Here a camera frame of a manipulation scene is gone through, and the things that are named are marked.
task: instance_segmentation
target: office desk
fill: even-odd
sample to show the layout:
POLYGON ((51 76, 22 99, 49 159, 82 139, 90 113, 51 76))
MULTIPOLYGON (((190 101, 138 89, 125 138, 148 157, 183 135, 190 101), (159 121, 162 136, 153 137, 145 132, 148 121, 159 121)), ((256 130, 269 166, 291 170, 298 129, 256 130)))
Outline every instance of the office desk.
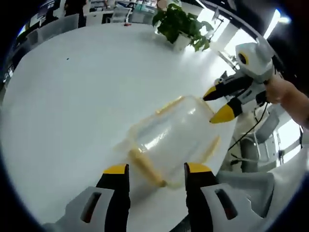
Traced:
MULTIPOLYGON (((127 156, 111 150, 132 124, 180 95, 202 97, 225 70, 233 72, 210 49, 174 52, 150 25, 84 27, 42 43, 20 61, 1 109, 3 161, 21 200, 40 223, 56 221, 127 156)), ((215 174, 235 123, 224 125, 207 162, 215 174)), ((127 231, 171 230, 187 215, 185 197, 184 189, 156 191, 130 209, 127 231)))

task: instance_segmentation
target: human arm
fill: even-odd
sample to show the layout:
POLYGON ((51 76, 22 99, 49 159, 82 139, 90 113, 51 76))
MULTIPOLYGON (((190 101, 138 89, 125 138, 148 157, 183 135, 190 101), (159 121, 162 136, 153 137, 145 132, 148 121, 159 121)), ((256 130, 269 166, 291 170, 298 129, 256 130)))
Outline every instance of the human arm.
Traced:
POLYGON ((296 123, 309 129, 309 99, 291 82, 273 75, 266 85, 266 93, 269 102, 280 103, 296 123))

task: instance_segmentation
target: human hand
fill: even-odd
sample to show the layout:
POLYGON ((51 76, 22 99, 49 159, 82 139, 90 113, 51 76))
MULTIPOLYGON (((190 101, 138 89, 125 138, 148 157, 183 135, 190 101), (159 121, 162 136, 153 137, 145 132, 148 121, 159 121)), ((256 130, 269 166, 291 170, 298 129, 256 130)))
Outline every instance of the human hand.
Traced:
POLYGON ((280 103, 290 88, 290 82, 284 80, 279 72, 274 73, 265 85, 266 97, 270 103, 280 103))

